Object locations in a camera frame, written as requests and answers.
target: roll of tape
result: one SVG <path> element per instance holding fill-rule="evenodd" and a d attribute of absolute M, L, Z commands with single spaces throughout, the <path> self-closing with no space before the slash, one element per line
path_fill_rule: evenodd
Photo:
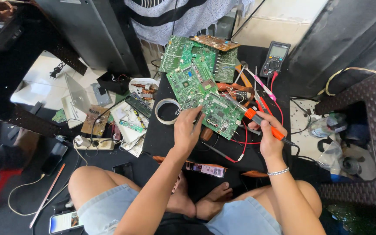
<path fill-rule="evenodd" d="M 162 120 L 159 118 L 158 116 L 158 110 L 159 108 L 164 105 L 164 104 L 167 104 L 167 103 L 172 103 L 172 104 L 175 104 L 176 106 L 178 106 L 178 109 L 181 109 L 181 105 L 178 103 L 178 101 L 174 100 L 174 99 L 162 99 L 161 101 L 159 101 L 159 103 L 156 105 L 156 108 L 154 109 L 154 114 L 156 115 L 156 118 L 163 124 L 165 125 L 171 125 L 171 124 L 174 124 L 176 122 L 176 119 L 175 118 L 174 120 L 172 121 L 165 121 L 165 120 Z"/>

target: smartphone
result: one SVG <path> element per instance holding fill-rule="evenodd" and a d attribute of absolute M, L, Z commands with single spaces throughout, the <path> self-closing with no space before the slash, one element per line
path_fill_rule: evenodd
<path fill-rule="evenodd" d="M 73 211 L 70 213 L 58 214 L 50 217 L 49 234 L 55 234 L 82 226 L 83 224 L 79 221 L 78 212 Z"/>
<path fill-rule="evenodd" d="M 207 174 L 207 175 L 211 175 L 211 176 L 218 177 L 218 178 L 223 178 L 224 173 L 226 172 L 226 169 L 222 167 L 207 166 L 203 164 L 190 163 L 190 162 L 186 163 L 186 169 L 200 172 L 200 173 Z"/>
<path fill-rule="evenodd" d="M 50 152 L 49 157 L 41 167 L 41 171 L 47 176 L 51 175 L 56 169 L 59 162 L 62 160 L 66 150 L 68 150 L 67 146 L 61 143 L 56 143 L 55 147 L 53 147 L 52 149 L 52 152 Z"/>
<path fill-rule="evenodd" d="M 129 163 L 129 162 L 121 164 L 121 165 L 118 165 L 118 166 L 114 166 L 112 168 L 112 171 L 114 173 L 117 173 L 117 174 L 120 174 L 120 175 L 126 177 L 127 179 L 129 179 L 131 181 L 134 181 L 133 180 L 133 168 L 132 168 L 132 164 Z"/>

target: power strip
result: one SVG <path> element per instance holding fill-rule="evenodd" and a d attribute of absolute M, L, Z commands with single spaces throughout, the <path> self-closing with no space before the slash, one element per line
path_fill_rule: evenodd
<path fill-rule="evenodd" d="M 92 141 L 94 143 L 98 143 L 98 146 L 96 147 L 94 144 L 91 144 L 90 147 L 86 148 L 85 146 L 76 144 L 77 149 L 88 149 L 88 150 L 113 150 L 114 149 L 114 141 L 104 141 L 103 140 L 111 140 L 111 139 L 98 139 L 98 138 L 92 138 Z"/>

